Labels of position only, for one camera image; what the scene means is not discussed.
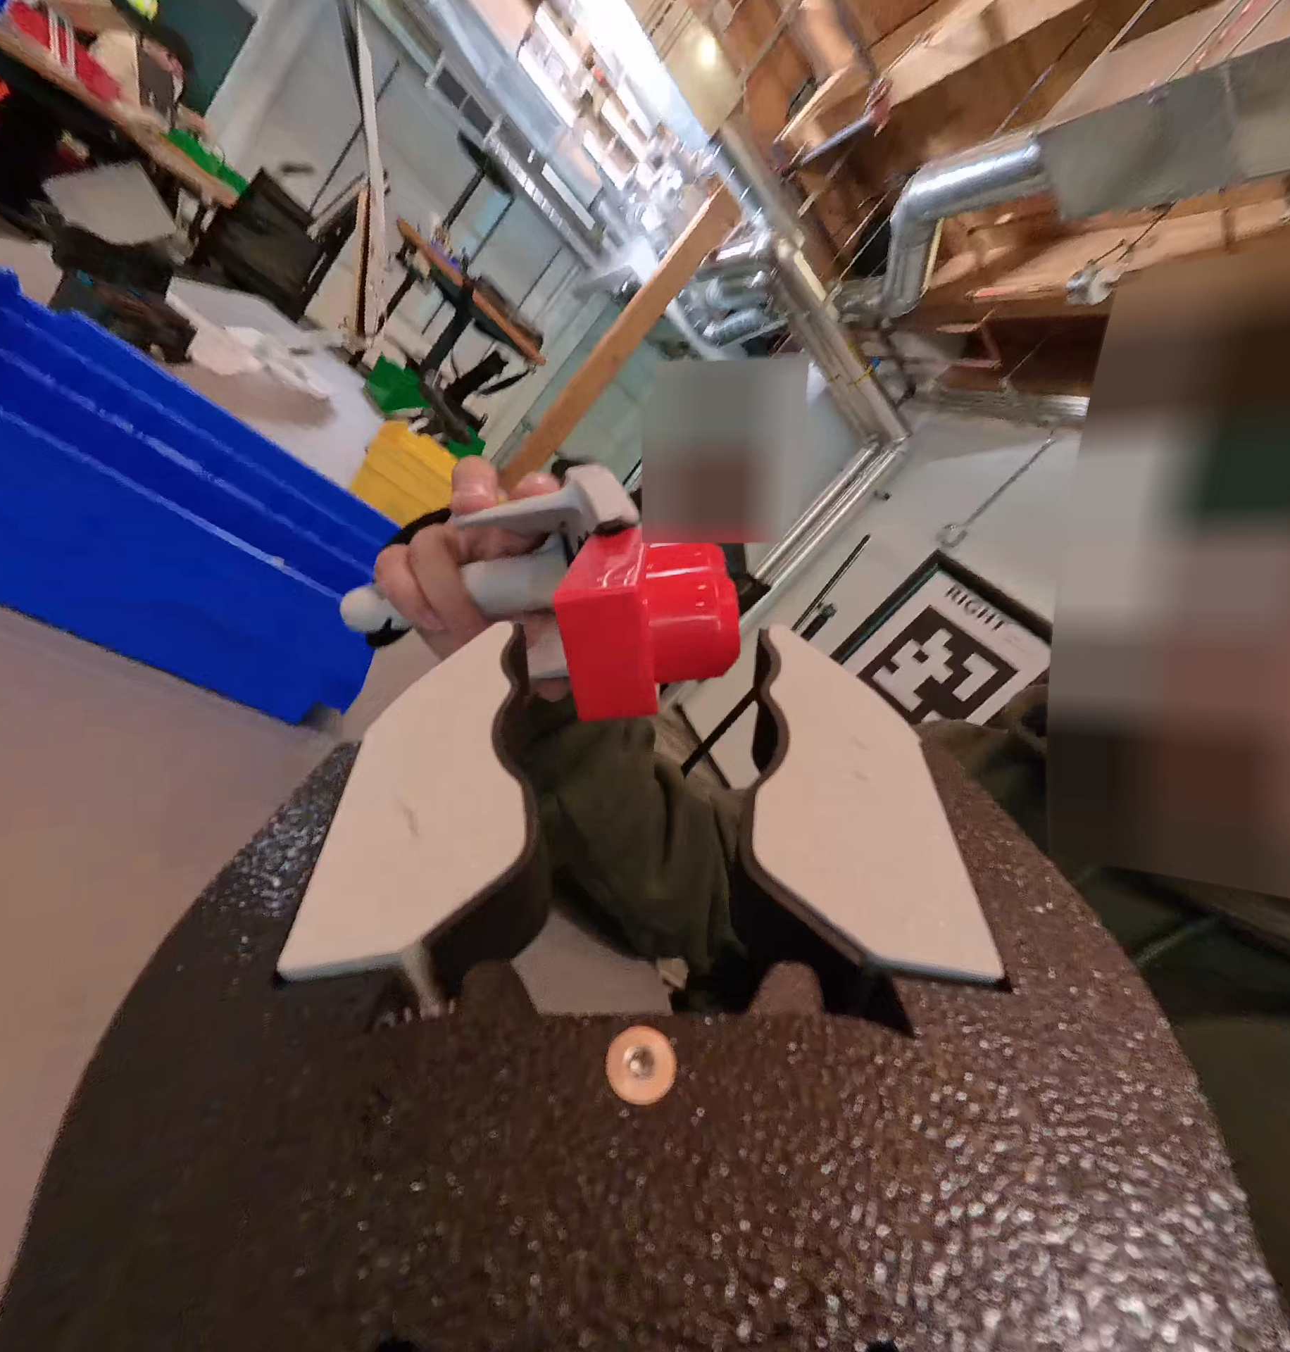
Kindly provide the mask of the yellow plastic bin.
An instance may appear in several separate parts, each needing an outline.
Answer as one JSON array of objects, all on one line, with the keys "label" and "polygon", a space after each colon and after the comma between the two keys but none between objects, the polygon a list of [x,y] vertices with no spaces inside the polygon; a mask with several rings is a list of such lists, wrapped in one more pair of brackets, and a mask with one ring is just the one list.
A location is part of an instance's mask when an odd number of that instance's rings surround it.
[{"label": "yellow plastic bin", "polygon": [[418,435],[402,420],[389,420],[366,448],[351,492],[403,526],[452,503],[455,466],[457,457],[437,438]]}]

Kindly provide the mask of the green plastic bin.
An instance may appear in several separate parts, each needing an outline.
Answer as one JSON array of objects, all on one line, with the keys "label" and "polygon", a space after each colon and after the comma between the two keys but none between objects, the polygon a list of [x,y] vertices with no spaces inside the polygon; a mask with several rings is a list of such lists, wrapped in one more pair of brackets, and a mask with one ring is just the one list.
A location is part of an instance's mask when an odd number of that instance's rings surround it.
[{"label": "green plastic bin", "polygon": [[413,418],[433,405],[418,373],[385,355],[370,368],[364,390],[385,418]]}]

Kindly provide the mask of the rectangular metal duct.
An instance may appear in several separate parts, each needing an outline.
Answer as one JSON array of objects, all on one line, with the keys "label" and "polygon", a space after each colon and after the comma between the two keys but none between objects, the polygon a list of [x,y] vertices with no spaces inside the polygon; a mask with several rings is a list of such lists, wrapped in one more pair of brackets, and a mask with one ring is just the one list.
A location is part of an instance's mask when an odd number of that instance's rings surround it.
[{"label": "rectangular metal duct", "polygon": [[1172,206],[1290,175],[1290,34],[1153,82],[1116,52],[1036,130],[1062,219]]}]

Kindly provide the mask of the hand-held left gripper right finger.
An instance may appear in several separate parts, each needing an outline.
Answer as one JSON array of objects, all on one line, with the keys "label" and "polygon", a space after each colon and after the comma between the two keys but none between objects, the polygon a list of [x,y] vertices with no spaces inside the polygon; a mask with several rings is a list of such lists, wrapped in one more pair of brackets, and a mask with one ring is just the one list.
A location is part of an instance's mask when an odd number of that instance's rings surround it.
[{"label": "hand-held left gripper right finger", "polygon": [[786,626],[756,643],[756,780],[743,864],[858,968],[1007,984],[919,734]]}]

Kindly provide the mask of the red plastic building block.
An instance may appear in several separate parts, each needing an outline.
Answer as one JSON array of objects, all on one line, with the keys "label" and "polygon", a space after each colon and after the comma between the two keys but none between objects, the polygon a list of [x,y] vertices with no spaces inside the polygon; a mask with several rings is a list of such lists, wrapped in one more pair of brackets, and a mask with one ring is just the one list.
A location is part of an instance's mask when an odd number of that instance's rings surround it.
[{"label": "red plastic building block", "polygon": [[582,723],[650,719],[665,685],[715,680],[739,650],[739,596],[719,544],[595,533],[554,596]]}]

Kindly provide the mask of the framed marker poster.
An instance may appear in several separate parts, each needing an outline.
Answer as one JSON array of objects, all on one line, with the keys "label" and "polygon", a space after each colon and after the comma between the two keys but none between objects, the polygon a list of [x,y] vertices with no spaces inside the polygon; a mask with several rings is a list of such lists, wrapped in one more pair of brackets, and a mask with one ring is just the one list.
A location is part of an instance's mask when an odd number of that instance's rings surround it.
[{"label": "framed marker poster", "polygon": [[1046,676],[1053,632],[1046,617],[938,550],[830,658],[908,724],[986,724]]}]

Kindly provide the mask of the round metal duct pipe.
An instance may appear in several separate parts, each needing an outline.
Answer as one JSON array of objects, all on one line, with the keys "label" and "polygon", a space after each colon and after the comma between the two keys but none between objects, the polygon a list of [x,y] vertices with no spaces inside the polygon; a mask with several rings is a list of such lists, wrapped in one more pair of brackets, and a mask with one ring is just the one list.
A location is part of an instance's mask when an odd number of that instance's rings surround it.
[{"label": "round metal duct pipe", "polygon": [[1047,173],[1035,132],[1010,132],[925,164],[892,210],[880,320],[899,320],[921,303],[945,221],[1046,191]]}]

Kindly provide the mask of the wooden post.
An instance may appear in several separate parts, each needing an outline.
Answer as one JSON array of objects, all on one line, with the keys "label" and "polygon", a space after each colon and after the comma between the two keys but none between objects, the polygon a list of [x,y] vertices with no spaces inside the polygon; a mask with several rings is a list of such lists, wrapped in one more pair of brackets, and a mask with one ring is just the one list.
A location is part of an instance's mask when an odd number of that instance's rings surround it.
[{"label": "wooden post", "polygon": [[641,284],[613,325],[596,342],[567,386],[554,398],[537,427],[520,442],[502,470],[502,489],[515,490],[520,481],[554,461],[591,407],[615,383],[624,364],[665,316],[689,279],[739,225],[739,203],[719,177],[708,180],[708,195],[687,229],[671,245],[654,273]]}]

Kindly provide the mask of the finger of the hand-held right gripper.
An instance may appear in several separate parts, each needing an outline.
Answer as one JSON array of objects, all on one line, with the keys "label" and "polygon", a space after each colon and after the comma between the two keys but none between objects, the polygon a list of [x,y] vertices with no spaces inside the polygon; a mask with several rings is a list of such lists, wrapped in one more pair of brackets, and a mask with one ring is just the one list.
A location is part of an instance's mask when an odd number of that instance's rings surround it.
[{"label": "finger of the hand-held right gripper", "polygon": [[554,528],[570,542],[643,526],[632,492],[602,464],[570,464],[561,479],[565,503]]}]

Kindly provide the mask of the wooden-top table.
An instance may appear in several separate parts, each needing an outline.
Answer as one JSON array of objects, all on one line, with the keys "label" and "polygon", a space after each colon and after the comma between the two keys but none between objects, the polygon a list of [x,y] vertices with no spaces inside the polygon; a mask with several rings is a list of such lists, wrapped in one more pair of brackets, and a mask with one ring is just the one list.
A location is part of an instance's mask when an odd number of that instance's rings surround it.
[{"label": "wooden-top table", "polygon": [[[506,305],[498,288],[470,271],[467,260],[454,260],[407,221],[400,221],[398,230],[398,264],[405,277],[389,299],[387,321],[416,288],[441,295],[452,312],[450,321],[424,357],[407,357],[407,370],[418,377],[428,399],[422,412],[431,414],[448,437],[467,440],[485,425],[468,411],[468,399],[509,390],[544,368],[544,340],[519,307]],[[442,366],[470,329],[485,334],[494,349],[454,381],[444,381]]]}]

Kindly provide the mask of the cluttered wooden table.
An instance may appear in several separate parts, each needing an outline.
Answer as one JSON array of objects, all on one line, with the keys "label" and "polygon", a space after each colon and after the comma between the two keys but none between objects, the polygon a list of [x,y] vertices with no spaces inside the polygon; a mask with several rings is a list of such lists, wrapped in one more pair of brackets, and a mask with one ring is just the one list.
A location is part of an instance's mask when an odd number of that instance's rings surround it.
[{"label": "cluttered wooden table", "polygon": [[236,204],[240,190],[231,180],[220,178],[186,154],[147,112],[92,89],[67,65],[71,58],[53,54],[53,28],[47,28],[45,43],[40,43],[12,21],[10,8],[12,4],[0,4],[0,65],[8,63],[0,76],[12,93],[30,97],[36,106],[60,117],[69,132],[77,126],[82,132],[99,132],[105,143],[136,152],[209,206]]}]

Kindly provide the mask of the person's right hand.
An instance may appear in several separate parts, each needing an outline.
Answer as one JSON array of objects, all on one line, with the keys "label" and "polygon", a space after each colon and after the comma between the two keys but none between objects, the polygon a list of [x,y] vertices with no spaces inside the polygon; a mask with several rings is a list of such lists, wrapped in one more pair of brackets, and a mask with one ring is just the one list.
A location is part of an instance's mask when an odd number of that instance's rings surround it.
[{"label": "person's right hand", "polygon": [[506,490],[494,464],[468,457],[454,468],[450,518],[379,554],[376,565],[379,594],[437,659],[450,659],[491,628],[491,619],[468,591],[465,568],[539,550],[533,537],[498,528],[468,529],[461,522],[506,502],[550,496],[559,487],[554,476],[535,472]]}]

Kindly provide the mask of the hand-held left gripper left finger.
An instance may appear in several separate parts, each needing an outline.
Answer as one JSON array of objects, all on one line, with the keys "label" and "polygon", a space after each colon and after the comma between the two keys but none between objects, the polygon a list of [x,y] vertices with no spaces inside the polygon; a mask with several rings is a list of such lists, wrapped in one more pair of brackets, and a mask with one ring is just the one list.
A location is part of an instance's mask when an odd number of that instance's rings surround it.
[{"label": "hand-held left gripper left finger", "polygon": [[533,944],[552,893],[507,728],[528,697],[524,633],[494,624],[376,721],[277,958],[283,983],[385,973],[448,1009],[474,968]]}]

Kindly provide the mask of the blue plastic bin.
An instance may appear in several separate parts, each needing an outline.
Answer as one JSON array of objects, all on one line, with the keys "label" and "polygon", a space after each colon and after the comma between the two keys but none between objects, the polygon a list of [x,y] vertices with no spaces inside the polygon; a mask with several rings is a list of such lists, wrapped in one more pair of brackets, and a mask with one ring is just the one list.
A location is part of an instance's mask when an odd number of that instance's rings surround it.
[{"label": "blue plastic bin", "polygon": [[0,606],[285,723],[350,710],[394,524],[0,268]]}]

